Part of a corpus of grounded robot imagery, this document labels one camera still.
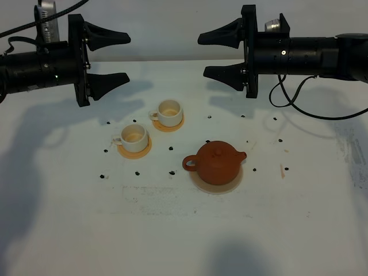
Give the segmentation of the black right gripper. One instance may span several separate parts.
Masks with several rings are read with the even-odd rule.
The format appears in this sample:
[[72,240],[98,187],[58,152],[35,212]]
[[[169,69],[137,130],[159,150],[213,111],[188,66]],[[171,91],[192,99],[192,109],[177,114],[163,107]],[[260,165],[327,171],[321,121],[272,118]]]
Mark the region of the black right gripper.
[[288,48],[289,34],[258,31],[256,6],[244,5],[241,18],[201,33],[199,45],[222,45],[238,49],[244,43],[244,64],[207,66],[203,76],[224,83],[236,91],[246,87],[246,97],[258,96],[258,75],[276,74],[281,62],[282,48]]

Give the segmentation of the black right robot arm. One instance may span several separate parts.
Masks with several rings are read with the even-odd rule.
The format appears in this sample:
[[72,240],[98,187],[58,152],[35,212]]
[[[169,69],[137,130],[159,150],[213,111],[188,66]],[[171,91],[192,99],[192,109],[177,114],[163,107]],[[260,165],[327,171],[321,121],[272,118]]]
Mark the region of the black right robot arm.
[[244,47],[244,62],[208,66],[203,75],[222,82],[247,98],[258,96],[259,75],[306,75],[343,81],[367,82],[367,35],[291,37],[283,14],[258,30],[256,6],[244,5],[241,17],[200,34],[199,45]]

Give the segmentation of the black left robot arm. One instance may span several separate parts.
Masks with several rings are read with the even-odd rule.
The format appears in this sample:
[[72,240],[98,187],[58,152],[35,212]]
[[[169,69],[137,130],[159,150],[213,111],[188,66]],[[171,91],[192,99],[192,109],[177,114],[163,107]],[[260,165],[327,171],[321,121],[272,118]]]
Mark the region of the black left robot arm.
[[8,94],[74,85],[80,107],[101,99],[111,90],[130,81],[126,73],[107,75],[89,74],[91,64],[88,51],[112,45],[129,44],[127,33],[100,28],[83,19],[80,14],[68,16],[68,40],[42,43],[15,36],[8,42],[25,42],[36,46],[36,51],[12,53],[9,48],[1,55],[1,100]]

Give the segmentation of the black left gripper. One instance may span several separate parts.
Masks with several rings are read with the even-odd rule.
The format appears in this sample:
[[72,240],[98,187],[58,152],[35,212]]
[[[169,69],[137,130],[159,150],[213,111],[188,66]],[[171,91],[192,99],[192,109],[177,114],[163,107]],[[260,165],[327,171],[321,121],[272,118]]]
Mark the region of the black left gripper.
[[87,81],[90,95],[98,101],[111,90],[129,82],[126,73],[107,75],[87,74],[86,48],[83,44],[83,27],[87,35],[89,50],[96,51],[112,45],[129,44],[127,33],[115,32],[85,22],[80,14],[68,16],[68,40],[58,43],[44,43],[36,47],[41,88],[74,85],[76,101],[80,107],[89,106]]

